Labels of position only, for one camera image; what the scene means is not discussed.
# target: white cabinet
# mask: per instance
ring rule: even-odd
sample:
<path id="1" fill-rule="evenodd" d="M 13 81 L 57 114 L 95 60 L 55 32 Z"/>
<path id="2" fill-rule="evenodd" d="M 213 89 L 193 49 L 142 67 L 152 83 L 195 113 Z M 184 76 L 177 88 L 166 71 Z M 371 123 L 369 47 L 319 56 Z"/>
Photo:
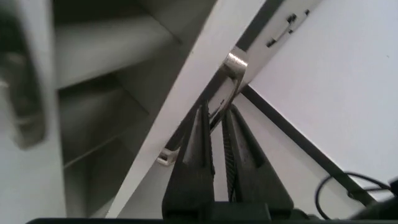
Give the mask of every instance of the white cabinet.
<path id="1" fill-rule="evenodd" d="M 0 127 L 0 217 L 117 217 L 264 2 L 1 0 L 45 137 L 21 150 Z"/>

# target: white plastic piece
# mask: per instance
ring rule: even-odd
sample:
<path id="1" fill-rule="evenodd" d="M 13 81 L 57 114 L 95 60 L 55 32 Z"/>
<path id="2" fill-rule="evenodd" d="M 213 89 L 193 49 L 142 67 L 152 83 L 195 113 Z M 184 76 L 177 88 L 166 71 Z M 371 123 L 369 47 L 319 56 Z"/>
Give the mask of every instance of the white plastic piece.
<path id="1" fill-rule="evenodd" d="M 178 152 L 180 151 L 180 148 L 178 148 L 176 151 L 170 151 L 166 148 L 163 148 L 163 150 L 160 152 L 159 156 L 157 157 L 156 161 L 163 166 L 171 166 L 175 164 L 175 160 L 177 159 Z"/>

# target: white shelf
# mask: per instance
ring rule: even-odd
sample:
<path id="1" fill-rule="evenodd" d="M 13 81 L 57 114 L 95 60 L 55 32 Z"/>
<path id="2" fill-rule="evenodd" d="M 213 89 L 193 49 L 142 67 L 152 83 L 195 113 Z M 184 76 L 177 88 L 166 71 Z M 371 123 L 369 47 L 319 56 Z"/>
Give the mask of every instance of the white shelf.
<path id="1" fill-rule="evenodd" d="M 60 24 L 55 32 L 58 88 L 137 64 L 177 44 L 137 6 L 128 16 Z"/>
<path id="2" fill-rule="evenodd" d="M 116 139 L 67 167 L 67 217 L 88 218 L 106 213 L 133 160 L 134 154 Z"/>
<path id="3" fill-rule="evenodd" d="M 61 90 L 59 95 L 65 167 L 147 118 L 146 110 L 111 75 Z"/>

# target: white wall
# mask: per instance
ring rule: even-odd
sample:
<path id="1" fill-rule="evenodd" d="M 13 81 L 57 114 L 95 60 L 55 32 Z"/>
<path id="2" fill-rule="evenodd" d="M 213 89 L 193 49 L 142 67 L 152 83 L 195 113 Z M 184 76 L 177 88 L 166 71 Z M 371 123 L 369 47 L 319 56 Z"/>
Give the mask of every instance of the white wall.
<path id="1" fill-rule="evenodd" d="M 341 169 L 385 182 L 398 176 L 397 22 L 398 1 L 325 0 L 250 84 Z"/>

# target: black wire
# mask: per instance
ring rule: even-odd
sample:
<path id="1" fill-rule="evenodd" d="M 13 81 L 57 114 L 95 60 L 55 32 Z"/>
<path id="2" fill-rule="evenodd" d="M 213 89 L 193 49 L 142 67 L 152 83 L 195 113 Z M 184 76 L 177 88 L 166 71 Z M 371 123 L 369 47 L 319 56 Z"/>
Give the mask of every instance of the black wire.
<path id="1" fill-rule="evenodd" d="M 376 185 L 378 185 L 378 188 L 368 188 L 368 189 L 359 189 L 359 190 L 352 190 L 348 192 L 348 195 L 351 196 L 351 198 L 353 198 L 353 193 L 356 192 L 367 192 L 367 191 L 380 191 L 380 190 L 390 190 L 391 191 L 391 187 L 388 186 L 387 184 L 384 184 L 378 180 L 372 179 L 370 177 L 366 177 L 365 175 L 361 175 L 361 174 L 357 174 L 354 172 L 343 172 L 341 174 L 335 174 L 335 175 L 329 175 L 328 177 L 326 177 L 325 179 L 323 179 L 320 184 L 317 187 L 317 191 L 315 192 L 315 206 L 317 207 L 317 210 L 319 212 L 319 214 L 326 220 L 329 220 L 330 218 L 328 217 L 328 215 L 325 214 L 325 212 L 323 212 L 320 204 L 319 204 L 319 196 L 320 196 L 320 192 L 322 187 L 331 179 L 334 179 L 338 176 L 353 176 L 353 177 L 358 177 L 360 179 L 364 179 L 367 180 L 369 182 L 372 182 Z"/>

